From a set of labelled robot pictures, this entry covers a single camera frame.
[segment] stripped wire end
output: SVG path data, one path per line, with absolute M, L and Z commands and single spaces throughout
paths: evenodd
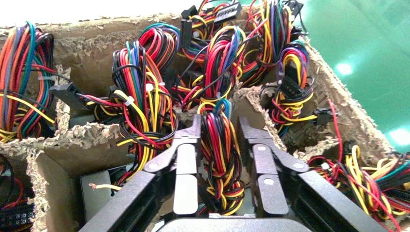
M 91 186 L 92 190 L 96 190 L 97 189 L 97 185 L 93 184 L 93 183 L 89 183 L 89 186 Z

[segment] cable tie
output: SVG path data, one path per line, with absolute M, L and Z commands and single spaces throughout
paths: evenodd
M 57 76 L 39 76 L 37 79 L 40 81 L 47 81 L 47 80 L 51 80 L 51 81 L 56 81 Z
M 151 83 L 145 85 L 145 90 L 151 92 L 154 89 L 154 86 Z
M 131 96 L 128 96 L 128 101 L 125 102 L 126 106 L 131 105 L 131 103 L 133 103 L 135 101 L 135 99 Z
M 328 170 L 330 168 L 329 164 L 327 164 L 327 163 L 322 163 L 321 167 L 322 167 L 323 170 Z

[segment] green floor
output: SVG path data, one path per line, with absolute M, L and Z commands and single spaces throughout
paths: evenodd
M 390 144 L 410 151 L 410 1 L 299 2 L 311 44 Z

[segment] gray wire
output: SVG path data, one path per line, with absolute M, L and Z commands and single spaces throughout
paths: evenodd
M 12 47 L 12 51 L 10 53 L 10 56 L 14 55 L 15 50 L 17 48 L 17 41 L 20 34 L 20 30 L 18 28 L 16 28 L 16 33 L 15 33 L 15 37 L 14 37 L 14 41 L 13 41 L 13 47 Z M 10 72 L 12 69 L 12 62 L 13 62 L 13 58 L 9 57 L 9 62 L 7 63 L 7 69 L 6 69 L 6 79 L 4 81 L 4 94 L 3 94 L 3 112 L 1 113 L 1 118 L 3 120 L 1 120 L 1 127 L 5 128 L 5 122 L 6 122 L 6 111 L 7 111 L 7 107 L 9 105 L 9 101 L 7 99 L 7 92 L 9 90 L 9 83 L 10 83 Z

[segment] cardboard divider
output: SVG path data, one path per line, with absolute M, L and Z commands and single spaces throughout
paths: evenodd
M 235 22 L 241 28 L 248 17 L 244 7 Z M 64 73 L 84 92 L 97 97 L 106 96 L 111 80 L 112 53 L 135 40 L 148 25 L 165 21 L 179 26 L 180 17 L 174 14 L 151 17 L 101 19 L 67 25 L 44 25 L 44 31 L 56 38 L 55 60 L 65 67 Z M 0 45 L 4 37 L 0 36 Z M 326 107 L 331 98 L 339 113 L 339 127 L 343 140 L 354 139 L 366 162 L 374 162 L 392 150 L 372 119 L 351 98 L 351 94 L 336 77 L 319 53 L 307 43 L 310 62 L 308 74 L 316 78 L 315 97 L 306 104 L 311 110 Z M 333 124 L 316 127 L 311 123 L 291 127 L 285 138 L 278 137 L 275 125 L 261 107 L 261 87 L 236 89 L 232 95 L 235 115 L 246 115 L 250 125 L 269 131 L 275 144 L 282 150 L 295 151 L 302 160 L 321 155 L 337 145 Z M 78 178 L 84 174 L 106 170 L 132 161 L 126 156 L 127 146 L 117 147 L 119 126 L 91 123 L 69 128 L 69 107 L 58 100 L 56 105 L 58 131 L 54 138 L 29 138 L 0 146 L 0 152 L 27 157 L 27 173 L 35 193 L 36 220 L 32 231 L 77 231 L 84 224 L 84 210 Z M 196 110 L 179 112 L 182 121 Z
M 328 99 L 331 99 L 338 113 L 337 120 L 342 140 L 355 140 L 360 147 L 362 161 L 375 164 L 393 151 L 393 148 L 360 103 L 351 97 L 351 93 L 319 52 L 309 43 L 306 48 L 309 53 L 307 74 L 316 79 L 315 94 L 305 103 L 304 110 L 311 113 L 316 108 L 329 107 Z M 337 145 L 336 138 L 333 122 L 325 126 L 315 126 L 313 123 L 306 122 L 292 125 L 283 141 L 288 149 L 293 148 L 292 152 L 298 150 L 295 153 L 297 157 L 308 160 L 312 156 L 321 155 L 332 145 Z

